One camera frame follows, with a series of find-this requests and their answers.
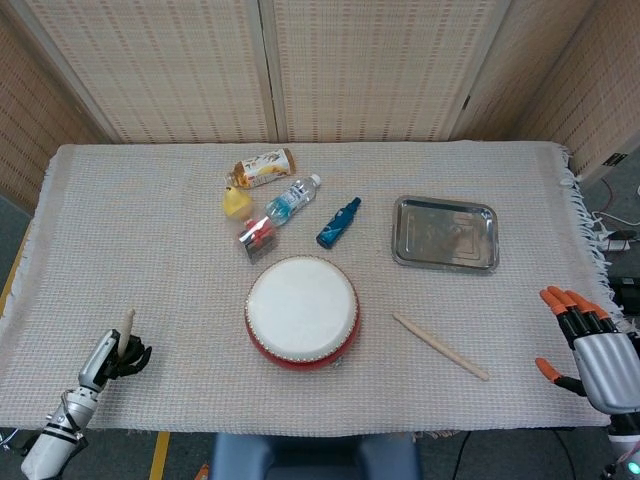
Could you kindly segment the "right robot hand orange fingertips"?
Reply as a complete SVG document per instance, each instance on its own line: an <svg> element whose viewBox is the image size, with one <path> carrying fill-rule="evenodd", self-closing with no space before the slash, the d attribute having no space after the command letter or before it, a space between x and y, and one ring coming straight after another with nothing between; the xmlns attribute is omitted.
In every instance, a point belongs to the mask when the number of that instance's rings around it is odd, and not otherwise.
<svg viewBox="0 0 640 480"><path fill-rule="evenodd" d="M574 291L549 286L539 295L557 320L579 377L560 373L541 357L535 360L540 373L606 415L640 413L638 343L618 329L607 311Z"/></svg>

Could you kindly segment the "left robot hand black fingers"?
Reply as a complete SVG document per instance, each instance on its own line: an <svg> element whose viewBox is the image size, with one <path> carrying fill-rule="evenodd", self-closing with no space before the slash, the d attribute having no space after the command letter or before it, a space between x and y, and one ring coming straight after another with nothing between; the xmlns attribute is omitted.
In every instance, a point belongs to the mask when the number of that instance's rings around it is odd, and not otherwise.
<svg viewBox="0 0 640 480"><path fill-rule="evenodd" d="M141 339L129 337L123 356L118 354L121 334L110 329L96 344L93 353L87 358L78 374L79 385L96 393L104 390L109 380L134 375L148 364L152 347L146 347Z"/></svg>

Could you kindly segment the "wooden drumstick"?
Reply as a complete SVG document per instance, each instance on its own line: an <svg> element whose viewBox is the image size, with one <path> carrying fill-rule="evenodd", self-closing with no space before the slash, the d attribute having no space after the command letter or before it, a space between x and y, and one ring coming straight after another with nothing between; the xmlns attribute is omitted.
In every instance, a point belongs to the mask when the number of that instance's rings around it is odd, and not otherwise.
<svg viewBox="0 0 640 480"><path fill-rule="evenodd" d="M482 381L488 381L490 379L489 373L480 368L478 365L474 364L470 360L466 359L464 356L453 350L450 346L446 345L444 342L437 339L433 334L427 332L424 329L419 328L417 325L404 318L402 315L398 313L392 313L392 318L399 322L402 326L404 326L408 331L410 331L413 335L421 339L431 348L436 350L438 353L448 358L450 361L454 362L459 367L463 368L467 372L471 373L475 377L479 378Z"/></svg>
<svg viewBox="0 0 640 480"><path fill-rule="evenodd" d="M130 308L125 314L124 321L120 329L120 337L118 340L117 354L120 359L123 359L128 347L128 343L131 336L133 327L134 316L136 312L134 308Z"/></svg>

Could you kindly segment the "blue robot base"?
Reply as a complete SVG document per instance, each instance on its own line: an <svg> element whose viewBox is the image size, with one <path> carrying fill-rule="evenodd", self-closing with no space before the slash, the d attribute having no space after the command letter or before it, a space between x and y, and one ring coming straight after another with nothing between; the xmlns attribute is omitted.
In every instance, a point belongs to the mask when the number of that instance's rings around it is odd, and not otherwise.
<svg viewBox="0 0 640 480"><path fill-rule="evenodd" d="M216 436L208 480L422 480L411 433Z"/></svg>

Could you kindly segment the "red drum white skin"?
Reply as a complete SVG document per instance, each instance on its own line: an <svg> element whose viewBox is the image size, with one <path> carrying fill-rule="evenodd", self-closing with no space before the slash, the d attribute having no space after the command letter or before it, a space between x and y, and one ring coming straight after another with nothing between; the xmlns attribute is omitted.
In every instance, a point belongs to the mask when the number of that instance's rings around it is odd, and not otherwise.
<svg viewBox="0 0 640 480"><path fill-rule="evenodd" d="M244 304L254 347L290 370L316 370L338 362L356 340L360 302L346 273L315 256L292 256L264 270Z"/></svg>

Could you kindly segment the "rectangular metal tray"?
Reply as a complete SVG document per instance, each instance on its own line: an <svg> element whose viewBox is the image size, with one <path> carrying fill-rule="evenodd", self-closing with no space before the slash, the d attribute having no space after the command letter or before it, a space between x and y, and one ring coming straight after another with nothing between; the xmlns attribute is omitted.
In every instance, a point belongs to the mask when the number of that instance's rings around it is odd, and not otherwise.
<svg viewBox="0 0 640 480"><path fill-rule="evenodd" d="M391 253L407 267L490 275L500 262L497 214L480 203L400 196Z"/></svg>

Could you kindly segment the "black box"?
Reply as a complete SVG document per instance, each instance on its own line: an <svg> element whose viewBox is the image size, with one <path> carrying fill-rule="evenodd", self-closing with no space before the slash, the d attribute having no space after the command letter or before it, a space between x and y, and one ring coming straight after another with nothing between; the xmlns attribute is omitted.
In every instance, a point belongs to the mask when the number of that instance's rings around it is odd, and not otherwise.
<svg viewBox="0 0 640 480"><path fill-rule="evenodd" d="M640 277L610 277L614 302L627 316L640 316Z"/></svg>

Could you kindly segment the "white power strip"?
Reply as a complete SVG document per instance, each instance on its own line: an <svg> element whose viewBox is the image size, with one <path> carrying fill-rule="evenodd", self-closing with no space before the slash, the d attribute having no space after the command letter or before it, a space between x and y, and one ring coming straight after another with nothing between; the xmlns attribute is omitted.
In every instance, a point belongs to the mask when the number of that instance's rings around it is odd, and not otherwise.
<svg viewBox="0 0 640 480"><path fill-rule="evenodd" d="M597 247L602 252L627 251L635 239L633 230L604 230L597 234Z"/></svg>

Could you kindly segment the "white woven tablecloth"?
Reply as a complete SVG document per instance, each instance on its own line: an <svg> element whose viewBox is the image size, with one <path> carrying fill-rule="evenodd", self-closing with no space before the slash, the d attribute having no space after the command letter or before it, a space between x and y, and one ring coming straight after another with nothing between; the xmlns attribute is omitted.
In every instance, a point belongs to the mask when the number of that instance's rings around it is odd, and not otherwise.
<svg viewBox="0 0 640 480"><path fill-rule="evenodd" d="M0 427L36 429L96 342L130 308L152 347L140 373L109 383L95 428L341 436L420 430L601 426L534 360L575 364L539 292L574 290L612 308L583 208L551 142L295 144L317 197L251 264L221 209L228 168L264 144L66 145L51 159L0 317ZM391 253L403 195L477 202L498 217L490 275L411 268ZM355 197L332 249L316 236ZM353 282L359 335L336 366L292 371L244 326L257 276L293 255ZM392 318L398 313L489 373L482 381Z"/></svg>

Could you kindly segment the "clear plastic box red contents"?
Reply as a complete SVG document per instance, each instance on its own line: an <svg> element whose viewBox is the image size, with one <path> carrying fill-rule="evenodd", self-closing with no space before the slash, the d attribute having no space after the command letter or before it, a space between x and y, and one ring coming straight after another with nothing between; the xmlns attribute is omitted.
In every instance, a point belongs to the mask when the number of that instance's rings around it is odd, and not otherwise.
<svg viewBox="0 0 640 480"><path fill-rule="evenodd" d="M244 222L238 241L249 262L255 264L276 247L276 227L268 216L249 218Z"/></svg>

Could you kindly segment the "yellow toy pear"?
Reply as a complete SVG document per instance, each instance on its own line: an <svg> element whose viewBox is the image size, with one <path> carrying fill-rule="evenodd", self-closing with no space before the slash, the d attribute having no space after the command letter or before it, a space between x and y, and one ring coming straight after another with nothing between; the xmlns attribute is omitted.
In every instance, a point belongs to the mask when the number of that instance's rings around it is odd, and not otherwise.
<svg viewBox="0 0 640 480"><path fill-rule="evenodd" d="M222 208L228 218L244 221L253 211L253 200L243 190L227 186L224 191Z"/></svg>

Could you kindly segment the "clear water bottle blue label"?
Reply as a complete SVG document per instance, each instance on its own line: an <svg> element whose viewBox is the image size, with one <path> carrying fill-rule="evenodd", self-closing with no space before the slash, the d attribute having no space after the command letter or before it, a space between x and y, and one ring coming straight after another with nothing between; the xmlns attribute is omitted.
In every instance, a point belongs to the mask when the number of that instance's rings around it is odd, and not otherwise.
<svg viewBox="0 0 640 480"><path fill-rule="evenodd" d="M321 177L317 174L295 181L266 205L265 213L270 222L275 227L287 223L296 212L315 199L321 184Z"/></svg>

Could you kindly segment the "biscuit snack packet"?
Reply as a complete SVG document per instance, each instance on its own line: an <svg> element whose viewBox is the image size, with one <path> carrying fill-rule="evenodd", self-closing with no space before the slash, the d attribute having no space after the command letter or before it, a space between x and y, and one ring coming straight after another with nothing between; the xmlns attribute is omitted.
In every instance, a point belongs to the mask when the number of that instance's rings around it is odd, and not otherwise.
<svg viewBox="0 0 640 480"><path fill-rule="evenodd" d="M228 186L251 189L296 173L296 162L288 148L279 148L237 162L227 174Z"/></svg>

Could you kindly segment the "small blue bottle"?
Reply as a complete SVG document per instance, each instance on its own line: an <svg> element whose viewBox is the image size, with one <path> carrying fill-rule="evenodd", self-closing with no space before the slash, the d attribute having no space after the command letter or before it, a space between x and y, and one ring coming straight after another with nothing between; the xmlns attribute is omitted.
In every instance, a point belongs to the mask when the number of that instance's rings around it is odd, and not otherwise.
<svg viewBox="0 0 640 480"><path fill-rule="evenodd" d="M344 232L352 224L361 199L355 197L346 206L339 209L334 217L316 236L316 242L324 249L332 249Z"/></svg>

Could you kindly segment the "woven folding screen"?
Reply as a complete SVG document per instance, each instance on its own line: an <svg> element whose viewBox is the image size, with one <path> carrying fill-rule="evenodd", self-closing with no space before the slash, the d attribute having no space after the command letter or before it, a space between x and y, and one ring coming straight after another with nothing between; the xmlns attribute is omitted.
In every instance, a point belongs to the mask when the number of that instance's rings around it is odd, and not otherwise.
<svg viewBox="0 0 640 480"><path fill-rule="evenodd" d="M0 0L0 195L64 144L640 148L640 0Z"/></svg>

